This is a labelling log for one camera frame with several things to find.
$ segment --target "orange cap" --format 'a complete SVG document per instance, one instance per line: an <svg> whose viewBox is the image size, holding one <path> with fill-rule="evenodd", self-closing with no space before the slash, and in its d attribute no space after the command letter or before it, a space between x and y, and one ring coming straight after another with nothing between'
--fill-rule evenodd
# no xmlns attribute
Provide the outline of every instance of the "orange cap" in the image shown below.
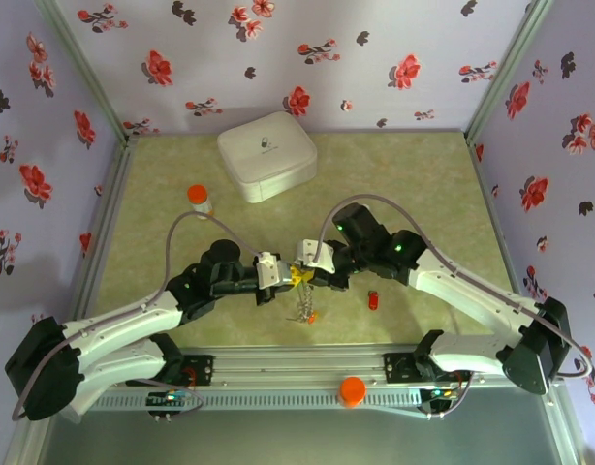
<svg viewBox="0 0 595 465"><path fill-rule="evenodd" d="M195 184L188 189L188 200L190 203L203 203L207 200L207 190L201 184Z"/></svg>
<svg viewBox="0 0 595 465"><path fill-rule="evenodd" d="M339 393L342 404L349 409L353 409L364 400L366 384L360 378L352 376L343 381Z"/></svg>

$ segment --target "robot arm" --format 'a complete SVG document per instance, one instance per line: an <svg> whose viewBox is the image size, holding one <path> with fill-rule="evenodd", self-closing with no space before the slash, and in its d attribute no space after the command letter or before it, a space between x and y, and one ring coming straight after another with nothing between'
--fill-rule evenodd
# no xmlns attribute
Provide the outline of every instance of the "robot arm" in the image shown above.
<svg viewBox="0 0 595 465"><path fill-rule="evenodd" d="M547 392L569 345L520 313L518 307L532 309L569 334L562 303L551 297L537 303L501 290L440 254L453 265L455 272L450 272L419 235L404 230L388 233L363 205L350 203L332 222L347 244L326 241L316 263L308 244L317 241L304 241L298 247L298 260L315 268L310 284L344 290L351 275L372 271L445 300L493 332L489 336L464 336L431 330L414 353L416 367L426 380L460 370L498 373L529 392Z"/></svg>
<svg viewBox="0 0 595 465"><path fill-rule="evenodd" d="M351 275L368 270L442 298L493 331L489 336L462 336L431 330L411 360L426 381L468 370L504 373L537 394L548 390L569 345L517 306L534 309L568 334L564 305L552 298L535 303L497 289L459 266L443 266L442 258L420 236L404 230L388 233L363 205L347 205L332 221L347 244L326 241L316 262L318 241L304 240L297 248L297 263L308 271L300 276L308 276L308 284L345 290ZM216 241L199 263L173 277L159 295L63 326L53 318L35 324L5 368L20 397L39 372L24 397L25 415L44 419L69 406L78 419L112 384L170 379L178 372L182 355L170 337L159 332L202 317L224 296L254 294L262 305L297 282L292 266L278 255L263 252L251 267L244 267L239 255L234 242Z"/></svg>
<svg viewBox="0 0 595 465"><path fill-rule="evenodd" d="M218 240L157 297L100 317L64 325L49 318L33 325L5 366L17 395L50 351L71 336L79 337L47 362L25 399L25 415L44 419L69 406L69 417L78 419L115 383L171 379L182 355L162 332L202 317L224 296L252 294L263 305L293 287L291 265L280 256L263 252L250 267L239 256L234 242Z"/></svg>

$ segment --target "gray floor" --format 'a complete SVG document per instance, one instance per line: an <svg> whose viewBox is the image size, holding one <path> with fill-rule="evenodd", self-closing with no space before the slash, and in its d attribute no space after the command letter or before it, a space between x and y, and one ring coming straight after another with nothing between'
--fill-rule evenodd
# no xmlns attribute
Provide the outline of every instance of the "gray floor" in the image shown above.
<svg viewBox="0 0 595 465"><path fill-rule="evenodd" d="M46 465L559 464L539 397L472 389L445 420L371 411L146 413L53 423Z"/></svg>

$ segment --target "white case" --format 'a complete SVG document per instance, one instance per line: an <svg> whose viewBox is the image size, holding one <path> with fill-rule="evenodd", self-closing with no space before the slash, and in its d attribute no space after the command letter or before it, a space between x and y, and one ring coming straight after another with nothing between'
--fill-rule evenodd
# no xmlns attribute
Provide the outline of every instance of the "white case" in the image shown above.
<svg viewBox="0 0 595 465"><path fill-rule="evenodd" d="M278 111L218 136L229 176L247 202L269 199L317 174L317 148L299 123Z"/></svg>

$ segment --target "cable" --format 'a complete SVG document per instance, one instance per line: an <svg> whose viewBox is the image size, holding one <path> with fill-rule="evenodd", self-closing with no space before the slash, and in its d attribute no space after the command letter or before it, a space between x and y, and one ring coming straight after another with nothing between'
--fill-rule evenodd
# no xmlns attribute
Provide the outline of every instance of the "cable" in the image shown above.
<svg viewBox="0 0 595 465"><path fill-rule="evenodd" d="M89 326L87 326L84 329L85 332L90 332L92 330L96 330L96 329L102 328L104 326L111 325L114 322L117 322L117 321L120 321L120 320L125 320L127 318L133 317L134 315L137 315L139 312L144 311L144 308L153 305L160 298L160 296L164 292L164 289L166 288L166 286L169 283L169 280L171 278L171 240L172 240L172 234L174 233L174 229L179 224L179 222L183 218L185 218L186 216L200 216L200 217L206 218L207 220L210 220L212 223L216 224L217 226L219 226L220 228L222 228L226 233L228 233L229 236L232 239L234 239L236 243L238 243L239 245L241 245L243 248L247 249L253 255L255 255L255 256L259 257L259 258L261 257L261 253L257 252L248 243L246 243L244 240L242 240L240 237L238 237L228 226L226 226L220 220L217 220L217 219L215 219L212 216L209 216L209 215L207 215L205 213L200 213L198 211L187 211L185 213L182 213L179 216L177 216L175 218L175 220L172 222L172 225L169 228L169 232L168 232L168 234L166 236L166 246L165 246L165 257L166 257L166 259L165 259L165 273L164 273L164 280L162 282L162 285L158 289L158 292L151 299L149 299L145 303L145 305L140 306L140 307L137 307L137 308L134 308L134 309L132 309L132 310L130 310L128 312L122 313L120 315L114 315L112 317L106 318L106 319L101 320L101 321L99 321L97 323L94 323L92 325L89 325ZM41 374L42 370L47 365L47 363L56 354L58 354L61 351L61 349L63 349L64 347L70 345L72 342L76 341L81 336L82 336L81 331L77 332L76 334L72 334L70 337L68 337L64 341L62 341L62 342L58 343L56 346L54 346L54 348L52 348L52 350L49 351L44 358L42 358L42 360L39 362L39 364L37 365L37 367L35 368L35 370L33 371L33 373L30 375L30 378L28 379L28 382L26 383L26 386L22 390L22 393L19 395L19 399L17 400L16 405L14 406L14 411L13 411L12 416L11 416L11 418L12 418L13 421L19 421L20 419L23 419L24 417L26 417L26 414L25 413L20 413L20 411L21 411L22 407L24 406L24 403L26 402L26 399L28 398L28 394L30 393L30 390L33 388L33 386L37 382L37 378L39 378L39 375Z"/></svg>
<svg viewBox="0 0 595 465"><path fill-rule="evenodd" d="M443 417L447 417L452 412L454 412L459 407L459 405L461 405L461 402L463 402L463 399L465 399L465 396L467 395L468 390L470 390L470 384L472 383L472 376L474 376L474 373L472 375L470 375L470 378L468 379L468 382L466 383L465 388L463 389L463 391L459 395L459 397L456 400L456 402L451 406L451 408L448 409L448 410L445 410L444 412L440 412L438 414L438 416L440 417L440 419L442 419Z"/></svg>
<svg viewBox="0 0 595 465"><path fill-rule="evenodd" d="M346 206L349 203L356 201L358 199L373 199L375 201L383 202L383 203L391 206L392 208L396 209L399 213L401 213L401 215L403 215L403 217L410 223L410 225L412 225L412 228L414 228L414 230L423 239L427 248L431 251L431 253L435 256L435 258L442 264L442 266L444 266L453 275L461 278L466 283L480 289L481 291L497 298L498 300L503 302L505 305L512 307L514 309L514 311L518 311L518 312L524 314L526 317L529 317L529 318L533 319L534 321L539 322L541 325L543 325L544 327L549 329L551 332L556 334L560 339L562 339L567 344L569 344L569 346L575 348L581 355L581 359L583 360L583 363L585 365L584 369L577 373L557 373L558 376L560 376L562 378L585 378L586 376L589 376L592 373L592 371L594 369L592 360L590 359L589 356L586 355L583 348L571 336L569 336L568 334L563 332L559 327L556 327L555 325L550 323L545 318L540 317L539 315L535 314L531 310L528 310L523 305L506 297L505 295L501 295L500 293L492 290L491 288L484 285L483 283L477 281L476 279L472 278L471 276L468 276L463 271L460 271L452 263L449 263L449 261L446 260L446 258L437 250L437 248L429 240L426 233L423 231L423 229L420 227L420 225L414 220L414 218L412 218L412 216L407 211L405 211L405 209L402 206L394 203L393 201L391 201L389 199L386 199L385 197L378 196L375 194L356 194L354 196L348 197L344 201L341 201L337 206L335 206L329 212L328 216L324 220L324 224L321 227L321 231L319 233L318 244L317 244L317 252L315 253L315 258L313 260L314 263L316 263L319 260L319 256L321 255L321 249L324 245L324 237L326 235L326 231L327 231L328 226L331 223L331 220L334 217L334 215L336 213L338 213L338 211L340 211L341 208L343 208L344 206Z"/></svg>

